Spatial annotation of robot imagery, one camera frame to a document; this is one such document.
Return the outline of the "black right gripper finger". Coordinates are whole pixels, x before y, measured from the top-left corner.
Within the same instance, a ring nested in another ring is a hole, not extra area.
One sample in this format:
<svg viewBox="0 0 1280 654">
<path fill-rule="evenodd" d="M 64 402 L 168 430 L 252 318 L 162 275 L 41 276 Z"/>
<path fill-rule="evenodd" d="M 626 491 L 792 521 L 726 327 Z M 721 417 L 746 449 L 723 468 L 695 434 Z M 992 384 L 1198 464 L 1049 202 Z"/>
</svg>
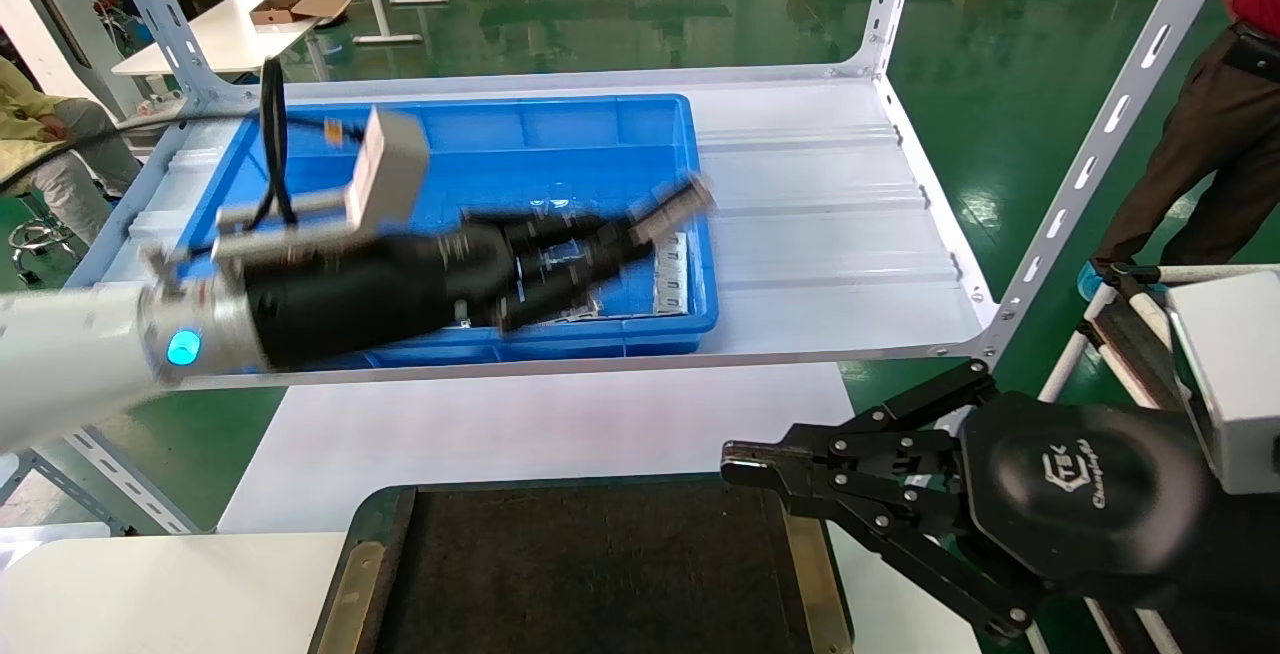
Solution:
<svg viewBox="0 0 1280 654">
<path fill-rule="evenodd" d="M 1044 585 L 983 544 L 945 493 L 879 477 L 781 477 L 792 516 L 827 520 L 969 625 L 1001 642 L 1020 639 Z"/>
<path fill-rule="evenodd" d="M 951 476 L 960 445 L 938 422 L 997 392 L 988 363 L 955 363 L 842 424 L 795 424 L 777 443 L 726 443 L 722 476 L 731 484 L 772 485 L 810 466 L 831 475 Z"/>
</svg>

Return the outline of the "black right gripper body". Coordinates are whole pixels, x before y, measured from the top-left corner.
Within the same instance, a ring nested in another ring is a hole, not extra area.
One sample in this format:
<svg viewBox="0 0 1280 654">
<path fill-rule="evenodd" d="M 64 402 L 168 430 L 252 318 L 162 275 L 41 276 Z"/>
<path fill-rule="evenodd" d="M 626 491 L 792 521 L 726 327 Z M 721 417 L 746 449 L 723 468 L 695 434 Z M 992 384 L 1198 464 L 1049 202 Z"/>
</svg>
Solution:
<svg viewBox="0 0 1280 654">
<path fill-rule="evenodd" d="M 960 448 L 974 526 L 1052 584 L 1167 575 L 1211 499 L 1179 413 L 1006 392 L 968 413 Z"/>
</svg>

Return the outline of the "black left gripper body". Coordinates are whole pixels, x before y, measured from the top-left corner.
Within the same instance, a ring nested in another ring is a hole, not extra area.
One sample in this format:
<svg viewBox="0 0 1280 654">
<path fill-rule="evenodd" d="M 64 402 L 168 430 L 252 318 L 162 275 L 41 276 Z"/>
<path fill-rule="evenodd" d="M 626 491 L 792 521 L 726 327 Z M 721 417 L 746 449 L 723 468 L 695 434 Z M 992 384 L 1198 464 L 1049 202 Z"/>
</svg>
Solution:
<svg viewBox="0 0 1280 654">
<path fill-rule="evenodd" d="M 515 282 L 495 227 L 374 235 L 244 267 L 244 294 L 270 370 L 421 338 L 476 315 Z"/>
</svg>

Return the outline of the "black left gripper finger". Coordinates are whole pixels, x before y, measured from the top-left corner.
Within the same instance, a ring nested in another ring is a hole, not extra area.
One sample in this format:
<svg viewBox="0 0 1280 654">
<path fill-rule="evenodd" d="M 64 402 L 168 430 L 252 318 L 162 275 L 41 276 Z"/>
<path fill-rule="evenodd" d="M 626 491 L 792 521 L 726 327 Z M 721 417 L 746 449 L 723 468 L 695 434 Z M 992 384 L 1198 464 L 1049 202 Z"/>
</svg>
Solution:
<svg viewBox="0 0 1280 654">
<path fill-rule="evenodd" d="M 556 320 L 570 308 L 580 307 L 595 288 L 595 282 L 577 267 L 553 267 L 540 280 L 521 282 L 497 299 L 497 326 L 500 331 L 517 331 Z"/>
<path fill-rule="evenodd" d="M 603 256 L 622 266 L 654 253 L 652 241 L 634 234 L 632 218 L 600 215 L 518 215 L 509 221 L 509 252 L 515 267 L 536 270 L 553 259 L 564 259 L 554 250 L 570 247 L 579 259 Z"/>
</svg>

